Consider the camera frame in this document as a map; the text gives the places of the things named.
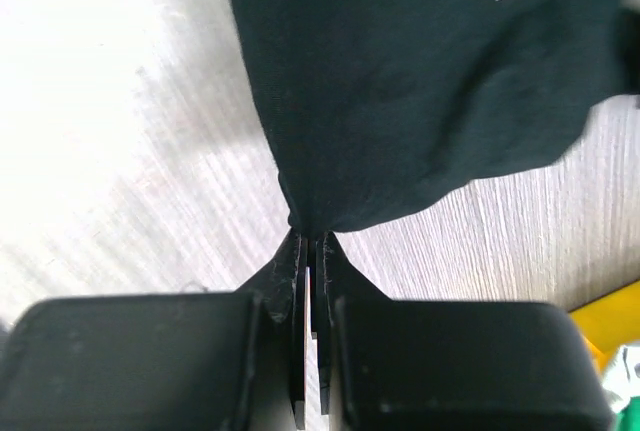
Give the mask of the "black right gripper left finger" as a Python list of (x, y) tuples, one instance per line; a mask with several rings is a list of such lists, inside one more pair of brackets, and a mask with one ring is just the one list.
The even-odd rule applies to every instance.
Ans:
[(43, 300), (1, 356), (5, 430), (301, 430), (307, 241), (233, 292)]

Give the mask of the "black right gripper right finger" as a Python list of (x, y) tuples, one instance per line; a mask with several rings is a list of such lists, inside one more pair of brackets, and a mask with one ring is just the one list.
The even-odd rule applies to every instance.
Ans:
[(544, 302), (386, 296), (337, 237), (310, 248), (321, 411), (333, 430), (609, 430), (571, 317)]

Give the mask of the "black t shirt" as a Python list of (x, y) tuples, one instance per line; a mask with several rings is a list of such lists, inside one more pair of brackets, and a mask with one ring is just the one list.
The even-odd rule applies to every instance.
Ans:
[(316, 236), (548, 166), (639, 90), (621, 0), (231, 0), (290, 225)]

